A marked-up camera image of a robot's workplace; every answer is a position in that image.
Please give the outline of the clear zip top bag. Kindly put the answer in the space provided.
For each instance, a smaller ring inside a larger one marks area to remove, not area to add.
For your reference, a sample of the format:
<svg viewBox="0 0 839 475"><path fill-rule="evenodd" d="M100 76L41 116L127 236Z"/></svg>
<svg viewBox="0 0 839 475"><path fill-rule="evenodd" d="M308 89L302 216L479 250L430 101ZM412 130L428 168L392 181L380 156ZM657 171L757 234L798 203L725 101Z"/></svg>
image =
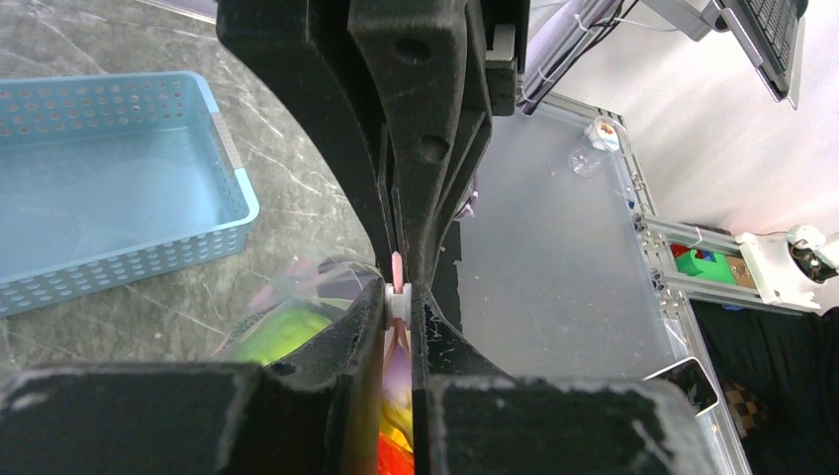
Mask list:
<svg viewBox="0 0 839 475"><path fill-rule="evenodd" d="M244 317L213 354L226 360L236 340L264 317L302 308L334 323L341 319L368 282L380 276L376 266L355 255L318 255L296 258L247 304ZM406 323L390 324L385 332L383 400L411 404L411 332Z"/></svg>

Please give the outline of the small green lime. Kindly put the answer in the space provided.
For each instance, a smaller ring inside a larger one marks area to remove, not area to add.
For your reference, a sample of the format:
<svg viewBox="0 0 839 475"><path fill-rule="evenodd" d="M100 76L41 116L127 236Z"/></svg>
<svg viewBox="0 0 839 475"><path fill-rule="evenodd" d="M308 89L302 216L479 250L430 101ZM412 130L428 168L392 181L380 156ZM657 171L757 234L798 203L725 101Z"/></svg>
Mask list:
<svg viewBox="0 0 839 475"><path fill-rule="evenodd" d="M291 353L331 324L331 320L302 308L264 317L239 337L225 356L235 362L268 365Z"/></svg>

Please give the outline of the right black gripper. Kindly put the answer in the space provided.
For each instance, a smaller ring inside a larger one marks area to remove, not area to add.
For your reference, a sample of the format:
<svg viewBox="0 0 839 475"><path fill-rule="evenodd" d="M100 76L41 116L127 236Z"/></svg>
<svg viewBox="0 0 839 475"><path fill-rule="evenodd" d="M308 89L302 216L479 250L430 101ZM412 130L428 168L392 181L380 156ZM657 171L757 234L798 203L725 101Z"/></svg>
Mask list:
<svg viewBox="0 0 839 475"><path fill-rule="evenodd" d="M510 116L518 104L530 6L530 0L350 4L347 29L388 129L388 194L409 281L433 279L465 174L475 167L464 160L489 137L489 95L494 116Z"/></svg>

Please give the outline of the yellow banana bunch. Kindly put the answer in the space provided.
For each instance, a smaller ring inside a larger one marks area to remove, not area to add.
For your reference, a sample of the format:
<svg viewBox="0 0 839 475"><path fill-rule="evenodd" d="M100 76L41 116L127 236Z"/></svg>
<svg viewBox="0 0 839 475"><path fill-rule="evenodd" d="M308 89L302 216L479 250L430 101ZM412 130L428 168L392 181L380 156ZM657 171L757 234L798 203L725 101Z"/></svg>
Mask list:
<svg viewBox="0 0 839 475"><path fill-rule="evenodd" d="M414 451L413 407L384 399L381 405L380 432L400 448Z"/></svg>

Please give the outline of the light blue plastic basket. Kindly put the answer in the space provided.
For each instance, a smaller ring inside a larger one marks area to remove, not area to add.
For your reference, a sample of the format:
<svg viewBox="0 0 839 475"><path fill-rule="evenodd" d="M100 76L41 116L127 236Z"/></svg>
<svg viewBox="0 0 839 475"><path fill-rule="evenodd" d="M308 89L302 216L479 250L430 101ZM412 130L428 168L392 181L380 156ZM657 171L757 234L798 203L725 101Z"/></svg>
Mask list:
<svg viewBox="0 0 839 475"><path fill-rule="evenodd" d="M240 252L259 203L191 71L1 83L1 313Z"/></svg>

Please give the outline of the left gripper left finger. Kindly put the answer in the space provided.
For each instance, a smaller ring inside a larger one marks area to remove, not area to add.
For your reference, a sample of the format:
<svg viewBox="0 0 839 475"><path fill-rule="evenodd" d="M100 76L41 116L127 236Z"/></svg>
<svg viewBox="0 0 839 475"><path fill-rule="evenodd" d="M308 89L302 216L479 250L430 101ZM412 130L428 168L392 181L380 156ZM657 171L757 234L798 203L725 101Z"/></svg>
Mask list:
<svg viewBox="0 0 839 475"><path fill-rule="evenodd" d="M5 474L373 474L385 286L279 361L60 364L1 391Z"/></svg>

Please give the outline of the red orange mango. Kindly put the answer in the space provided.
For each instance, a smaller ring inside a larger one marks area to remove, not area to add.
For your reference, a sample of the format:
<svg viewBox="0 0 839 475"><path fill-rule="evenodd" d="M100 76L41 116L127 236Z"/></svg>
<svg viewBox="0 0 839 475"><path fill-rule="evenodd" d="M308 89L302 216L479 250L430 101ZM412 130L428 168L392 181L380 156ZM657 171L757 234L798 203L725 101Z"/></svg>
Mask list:
<svg viewBox="0 0 839 475"><path fill-rule="evenodd" d="M380 433L377 457L378 475L414 475L414 455L387 435Z"/></svg>

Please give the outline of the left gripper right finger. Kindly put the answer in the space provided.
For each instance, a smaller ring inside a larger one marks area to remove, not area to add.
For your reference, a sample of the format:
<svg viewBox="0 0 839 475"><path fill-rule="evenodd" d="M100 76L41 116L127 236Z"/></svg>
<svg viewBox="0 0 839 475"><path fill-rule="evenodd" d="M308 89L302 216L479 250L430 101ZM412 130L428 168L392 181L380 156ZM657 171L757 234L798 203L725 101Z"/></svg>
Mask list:
<svg viewBox="0 0 839 475"><path fill-rule="evenodd" d="M411 300L419 474L712 474L694 411L662 380L513 377Z"/></svg>

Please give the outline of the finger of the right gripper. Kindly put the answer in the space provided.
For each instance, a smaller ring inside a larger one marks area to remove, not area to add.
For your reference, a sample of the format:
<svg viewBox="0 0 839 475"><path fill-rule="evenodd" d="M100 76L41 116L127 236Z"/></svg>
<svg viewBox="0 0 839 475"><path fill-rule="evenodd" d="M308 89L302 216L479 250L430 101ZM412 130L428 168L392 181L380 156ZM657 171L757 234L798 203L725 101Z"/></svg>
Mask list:
<svg viewBox="0 0 839 475"><path fill-rule="evenodd" d="M384 116L347 29L347 1L228 0L222 45L281 101L312 140L369 237L389 261L392 234L378 190Z"/></svg>

